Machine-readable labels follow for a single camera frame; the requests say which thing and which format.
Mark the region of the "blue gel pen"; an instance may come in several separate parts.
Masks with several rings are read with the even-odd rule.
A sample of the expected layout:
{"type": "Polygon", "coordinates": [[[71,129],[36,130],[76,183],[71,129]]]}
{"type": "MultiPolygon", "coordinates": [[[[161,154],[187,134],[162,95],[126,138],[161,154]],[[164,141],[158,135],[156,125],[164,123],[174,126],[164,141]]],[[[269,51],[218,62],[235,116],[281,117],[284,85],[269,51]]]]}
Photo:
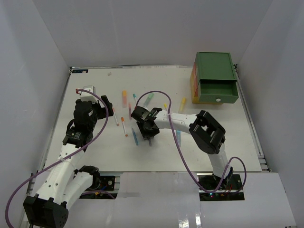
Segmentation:
{"type": "Polygon", "coordinates": [[[137,136],[136,136],[136,133],[135,133],[135,130],[133,127],[131,127],[131,131],[132,131],[132,134],[133,134],[133,138],[134,138],[134,141],[135,141],[135,145],[138,146],[139,143],[138,143],[138,139],[137,139],[137,136]]]}

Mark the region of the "pink translucent gel pen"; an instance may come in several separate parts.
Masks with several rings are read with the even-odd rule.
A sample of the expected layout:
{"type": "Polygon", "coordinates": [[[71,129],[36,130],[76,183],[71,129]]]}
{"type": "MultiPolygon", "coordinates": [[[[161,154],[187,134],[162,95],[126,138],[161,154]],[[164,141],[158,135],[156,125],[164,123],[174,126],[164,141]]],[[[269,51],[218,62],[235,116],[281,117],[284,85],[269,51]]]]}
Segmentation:
{"type": "Polygon", "coordinates": [[[128,110],[129,110],[129,120],[131,121],[132,120],[132,105],[131,105],[131,102],[128,103],[128,110]]]}

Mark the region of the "green drawer box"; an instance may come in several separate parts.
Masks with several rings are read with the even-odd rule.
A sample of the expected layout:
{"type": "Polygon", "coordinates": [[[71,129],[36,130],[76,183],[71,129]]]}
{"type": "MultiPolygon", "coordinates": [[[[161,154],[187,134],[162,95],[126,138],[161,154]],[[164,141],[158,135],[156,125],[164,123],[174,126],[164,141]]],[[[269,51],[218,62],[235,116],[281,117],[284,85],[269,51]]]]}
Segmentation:
{"type": "Polygon", "coordinates": [[[238,100],[237,77],[229,52],[197,52],[194,62],[201,102],[220,99],[223,104],[233,104],[238,100]]]}

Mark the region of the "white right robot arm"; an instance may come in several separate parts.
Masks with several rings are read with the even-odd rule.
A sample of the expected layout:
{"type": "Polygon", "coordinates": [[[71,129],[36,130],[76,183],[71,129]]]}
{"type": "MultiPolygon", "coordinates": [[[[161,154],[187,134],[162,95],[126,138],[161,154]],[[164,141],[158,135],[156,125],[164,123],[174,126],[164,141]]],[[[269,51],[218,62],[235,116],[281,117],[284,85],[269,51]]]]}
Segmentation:
{"type": "Polygon", "coordinates": [[[233,169],[228,164],[225,152],[225,129],[207,111],[198,114],[168,113],[161,108],[151,111],[137,106],[131,113],[136,121],[142,137],[145,140],[160,133],[160,129],[171,129],[188,133],[192,136],[198,148],[206,153],[212,165],[215,185],[219,189],[226,189],[232,183],[233,169]]]}

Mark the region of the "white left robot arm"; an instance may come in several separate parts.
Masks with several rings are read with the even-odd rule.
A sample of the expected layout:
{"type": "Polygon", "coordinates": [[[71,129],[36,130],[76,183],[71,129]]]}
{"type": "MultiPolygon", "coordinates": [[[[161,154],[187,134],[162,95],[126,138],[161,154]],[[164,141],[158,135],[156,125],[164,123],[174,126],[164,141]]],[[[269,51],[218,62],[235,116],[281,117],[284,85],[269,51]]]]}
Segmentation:
{"type": "Polygon", "coordinates": [[[113,116],[113,105],[107,96],[89,94],[76,100],[74,118],[68,123],[60,154],[55,166],[34,196],[27,196],[23,207],[33,226],[62,228],[69,210],[86,189],[100,185],[99,169],[94,166],[76,168],[95,138],[93,131],[100,119],[113,116]]]}

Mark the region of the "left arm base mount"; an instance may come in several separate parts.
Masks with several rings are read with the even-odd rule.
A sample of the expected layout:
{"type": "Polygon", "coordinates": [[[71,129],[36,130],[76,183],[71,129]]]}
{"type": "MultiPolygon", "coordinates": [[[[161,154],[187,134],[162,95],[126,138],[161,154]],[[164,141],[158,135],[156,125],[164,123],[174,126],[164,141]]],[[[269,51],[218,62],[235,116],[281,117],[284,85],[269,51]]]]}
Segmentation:
{"type": "Polygon", "coordinates": [[[117,197],[115,189],[115,176],[99,176],[93,180],[91,187],[80,196],[81,199],[114,200],[117,197]]]}

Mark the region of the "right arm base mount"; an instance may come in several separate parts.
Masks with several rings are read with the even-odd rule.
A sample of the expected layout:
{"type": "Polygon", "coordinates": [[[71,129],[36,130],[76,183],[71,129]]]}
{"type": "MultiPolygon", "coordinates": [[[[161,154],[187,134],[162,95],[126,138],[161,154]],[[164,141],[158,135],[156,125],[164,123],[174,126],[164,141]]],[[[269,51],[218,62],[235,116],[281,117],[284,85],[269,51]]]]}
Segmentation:
{"type": "MultiPolygon", "coordinates": [[[[211,175],[198,175],[199,184],[208,191],[214,190],[220,178],[211,175]]],[[[233,174],[228,184],[222,183],[221,187],[215,193],[206,193],[199,191],[199,199],[201,202],[212,201],[244,201],[244,192],[241,189],[242,180],[239,174],[233,174]]]]}

